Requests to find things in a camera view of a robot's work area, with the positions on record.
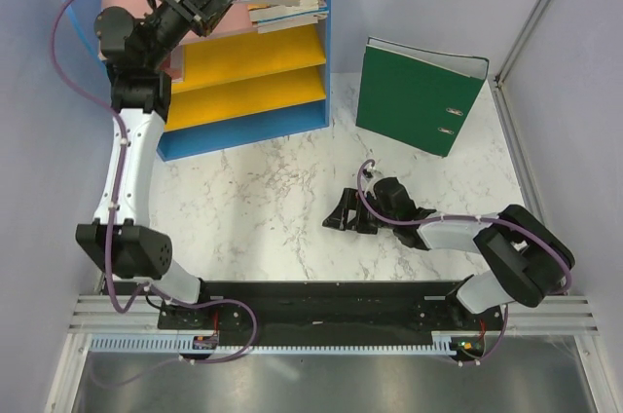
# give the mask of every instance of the white marble surface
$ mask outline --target white marble surface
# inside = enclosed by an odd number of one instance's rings
[[[363,161],[396,175],[416,204],[487,213],[522,197],[489,86],[447,158],[356,128],[359,75],[332,82],[329,128],[164,164],[151,189],[152,227],[173,255],[210,280],[439,280],[486,270],[482,257],[403,247],[322,228]]]

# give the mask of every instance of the purple cable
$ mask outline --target purple cable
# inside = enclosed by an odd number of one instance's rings
[[[115,171],[115,178],[113,181],[113,188],[112,188],[112,193],[111,193],[111,205],[115,204],[118,199],[119,199],[119,190],[121,188],[121,179],[123,176],[123,172],[124,172],[124,164],[125,164],[125,160],[126,160],[126,154],[127,154],[127,149],[128,146],[126,144],[126,142],[128,141],[128,133],[126,130],[126,124],[124,123],[124,120],[122,119],[122,117],[119,115],[119,113],[117,113],[114,109],[112,109],[110,107],[110,105],[98,98],[97,96],[90,94],[89,92],[83,90],[79,85],[77,85],[76,83],[74,83],[68,76],[67,74],[65,74],[65,72],[63,71],[62,67],[60,67],[60,64],[58,63],[58,60],[56,58],[56,49],[55,49],[55,40],[56,40],[56,31],[58,30],[58,25],[60,23],[60,20],[62,19],[63,14],[65,13],[65,11],[67,10],[67,8],[74,2],[75,0],[66,0],[60,10],[58,11],[58,14],[56,15],[54,24],[53,24],[53,28],[52,28],[52,35],[50,37],[50,56],[52,59],[52,64],[55,68],[56,73],[58,74],[58,77],[60,77],[60,79],[70,88],[72,89],[74,92],[76,92],[77,94],[83,96],[86,99],[89,99],[90,101],[93,101],[95,104],[97,104],[98,106],[104,108],[106,111],[108,111],[111,116],[113,117],[113,119],[115,120],[115,122],[117,123],[117,125],[119,126],[119,130],[121,132],[121,139],[124,140],[121,143],[121,148],[120,148],[120,153],[119,153],[119,159],[117,161],[117,167],[116,167],[116,171]],[[144,284],[139,284],[136,287],[136,290],[133,292],[133,294],[130,296],[128,303],[122,307],[121,304],[119,303],[119,300],[117,299],[117,293],[115,291],[115,285],[113,282],[113,273],[112,273],[112,241],[113,241],[113,231],[114,231],[114,223],[115,223],[115,214],[116,214],[116,209],[111,206],[110,207],[110,211],[108,213],[108,223],[106,225],[106,242],[105,242],[105,249],[104,249],[104,254],[105,254],[105,279],[106,279],[106,287],[108,289],[108,294],[110,296],[110,301],[113,305],[113,307],[115,308],[115,310],[118,313],[124,314],[126,313],[129,308],[131,307],[132,303],[134,302],[134,300],[136,299],[136,297],[143,291],[146,290],[147,287],[149,286],[149,283],[144,283]],[[208,303],[200,303],[200,304],[188,304],[188,303],[184,303],[182,301],[178,301],[176,299],[171,298],[170,296],[164,294],[163,292],[157,290],[156,288],[152,288],[154,293],[158,294],[160,297],[162,297],[164,300],[167,301],[172,301],[175,302],[175,304],[179,305],[179,306],[183,306],[185,308],[189,308],[189,309],[203,309],[203,308],[208,308],[211,306],[216,306],[219,304],[235,304],[237,306],[240,306],[241,308],[243,308],[246,312],[248,312],[251,316],[251,320],[253,322],[253,332],[251,334],[251,337],[249,339],[249,341],[246,343],[246,345],[241,349],[238,350],[237,352],[226,356],[226,357],[221,357],[221,358],[217,358],[217,359],[207,359],[204,361],[197,361],[198,363],[202,363],[202,364],[214,364],[214,363],[219,363],[219,362],[226,362],[226,361],[231,361],[234,359],[238,359],[239,357],[242,357],[245,355],[245,352],[251,347],[251,345],[255,342],[255,338],[257,337],[257,331],[258,331],[258,323],[257,323],[257,318],[255,316],[255,314],[253,313],[253,311],[251,310],[251,308],[249,308],[246,304],[242,303],[241,301],[236,301],[236,300],[232,300],[232,299],[223,299],[223,300],[219,300],[219,301],[211,301]],[[159,364],[156,364],[155,366],[153,366],[152,368],[148,369],[147,371],[140,373],[136,376],[133,376],[130,379],[127,379],[123,382],[117,383],[117,384],[113,384],[113,385],[109,385],[106,386],[103,383],[100,383],[99,381],[97,381],[94,376],[92,375],[92,379],[93,381],[100,386],[102,389],[114,389],[116,387],[122,387],[126,384],[129,384],[130,382],[135,381],[136,379],[142,377],[143,375],[146,375],[152,371],[154,371],[155,369],[158,369],[164,365],[167,365],[171,362],[177,361],[178,358],[173,358],[173,359],[168,359],[167,361],[161,362]]]
[[[185,303],[184,301],[180,301],[178,299],[171,298],[170,296],[164,294],[163,292],[161,292],[159,289],[157,289],[155,287],[152,287],[151,289],[152,289],[152,292],[154,294],[160,296],[165,301],[170,301],[170,302],[176,304],[177,306],[181,306],[183,308],[188,308],[188,309],[205,309],[205,308],[210,308],[212,306],[218,306],[220,304],[233,304],[233,305],[236,305],[236,306],[240,306],[247,313],[249,313],[249,315],[251,316],[251,321],[253,322],[253,332],[251,333],[251,337],[249,338],[249,341],[246,342],[246,345],[244,345],[237,352],[232,353],[231,355],[227,355],[226,357],[219,357],[217,359],[197,360],[197,361],[195,361],[197,364],[217,364],[217,363],[220,363],[220,362],[233,361],[234,359],[238,359],[239,357],[243,357],[245,355],[245,352],[255,342],[255,338],[257,337],[257,318],[255,317],[255,313],[253,313],[253,310],[251,310],[251,308],[249,308],[242,301],[237,301],[235,299],[219,299],[217,301],[209,301],[209,302],[206,302],[206,303],[189,304],[189,303]]]
[[[90,94],[89,92],[87,92],[86,90],[78,86],[76,83],[74,83],[67,76],[67,74],[65,74],[65,72],[60,67],[60,64],[58,63],[58,60],[56,59],[56,48],[55,48],[56,31],[58,30],[58,25],[60,24],[60,20],[62,19],[63,14],[74,1],[75,0],[66,0],[65,2],[63,2],[62,6],[60,7],[60,10],[58,11],[58,14],[56,15],[55,22],[52,26],[52,35],[50,37],[50,57],[52,58],[52,65],[54,66],[55,71],[58,74],[58,77],[60,77],[60,79],[74,92],[83,96],[86,99],[91,100],[98,106],[108,111],[113,117],[113,119],[115,120],[115,122],[117,123],[117,125],[119,126],[121,139],[123,141],[120,145],[119,159],[117,161],[115,179],[113,181],[113,189],[112,189],[112,193],[110,197],[111,205],[113,205],[113,204],[116,204],[117,201],[119,200],[119,189],[121,188],[121,178],[124,173],[124,164],[126,162],[126,154],[128,152],[127,151],[128,150],[128,145],[127,145],[128,133],[126,130],[126,123],[124,123],[124,120],[122,119],[120,114],[110,107],[109,103],[107,103],[103,99],[98,98],[97,96],[93,94]],[[128,303],[122,308],[121,304],[119,304],[119,300],[117,299],[117,293],[115,292],[115,285],[113,283],[113,275],[112,275],[112,240],[113,240],[113,227],[115,224],[115,213],[116,213],[115,208],[111,206],[110,211],[108,212],[108,224],[106,225],[106,244],[104,248],[106,288],[108,289],[108,294],[110,295],[110,301],[113,307],[115,308],[115,311],[117,311],[120,314],[124,314],[129,310],[130,306],[134,302],[134,299],[136,299],[136,297],[143,290],[143,286],[140,285],[136,288],[136,290],[133,292],[133,294],[129,298]]]
[[[208,359],[195,359],[194,360],[194,364],[218,364],[221,362],[228,362],[228,361],[233,361],[235,359],[238,359],[240,357],[243,357],[244,355],[246,355],[246,351],[251,348],[251,345],[253,345],[253,343],[255,342],[255,339],[257,337],[257,318],[255,317],[255,313],[253,313],[253,311],[251,310],[251,308],[249,308],[246,304],[244,304],[241,301],[237,301],[235,299],[219,299],[218,301],[209,301],[206,303],[199,303],[199,304],[188,304],[185,303],[183,301],[180,301],[178,299],[175,298],[171,298],[168,295],[164,294],[162,291],[158,290],[155,287],[151,288],[152,292],[154,294],[156,294],[157,296],[160,296],[161,298],[163,298],[165,301],[167,302],[171,302],[171,303],[175,303],[178,306],[182,306],[183,308],[188,308],[188,309],[205,309],[205,308],[209,308],[212,306],[218,306],[220,304],[232,304],[232,305],[236,305],[239,306],[241,308],[243,308],[247,313],[249,313],[249,315],[251,316],[251,321],[253,322],[253,332],[251,333],[251,336],[249,338],[249,341],[246,342],[246,345],[244,345],[240,350],[238,350],[235,353],[232,353],[231,355],[227,355],[226,357],[218,357],[218,358],[208,358]],[[154,371],[156,371],[157,369],[160,369],[161,367],[167,366],[169,364],[173,364],[174,362],[180,360],[179,357],[173,357],[170,359],[165,359],[164,361],[159,362],[158,364],[153,365],[152,367],[150,367],[149,369],[143,371],[143,372],[139,372],[138,374],[130,377],[129,379],[126,379],[124,381],[121,382],[115,382],[113,384],[105,384],[103,382],[101,382],[100,380],[98,380],[95,377],[95,373],[93,371],[93,367],[92,367],[92,363],[89,366],[89,376],[92,380],[92,382],[94,384],[96,384],[98,387],[100,387],[101,389],[105,389],[105,390],[113,390],[113,389],[118,389],[119,387],[123,387],[126,386],[127,384],[130,384],[138,379],[140,379],[143,376],[146,376],[147,374],[150,374]]]
[[[430,218],[425,218],[423,220],[397,221],[397,220],[392,220],[390,218],[385,218],[384,216],[380,215],[368,203],[367,199],[365,198],[365,194],[363,192],[363,186],[361,184],[361,179],[363,177],[364,170],[368,167],[368,165],[373,167],[375,163],[376,162],[374,160],[367,160],[363,163],[363,165],[361,165],[361,168],[359,168],[359,173],[357,174],[357,191],[359,193],[359,198],[361,199],[361,203],[365,205],[368,211],[372,215],[374,215],[376,218],[378,218],[379,220],[385,223],[388,223],[390,225],[394,225],[394,226],[417,226],[417,225],[425,225],[427,223],[437,223],[440,221],[481,221],[482,223],[493,223],[495,225],[505,226],[506,228],[516,231],[520,235],[524,236],[524,238],[529,239],[530,241],[534,242],[536,245],[541,247],[560,266],[561,270],[565,274],[565,285],[557,291],[557,294],[564,293],[571,287],[571,282],[572,282],[571,271],[569,270],[563,258],[558,254],[558,252],[556,252],[556,250],[554,250],[554,248],[551,245],[546,243],[544,240],[542,240],[540,237],[538,237],[534,233],[531,233],[525,228],[522,228],[521,226],[516,225],[515,223],[512,223],[510,221],[500,220],[499,218],[489,218],[486,216],[478,218],[473,215],[443,215],[443,216],[433,216]]]

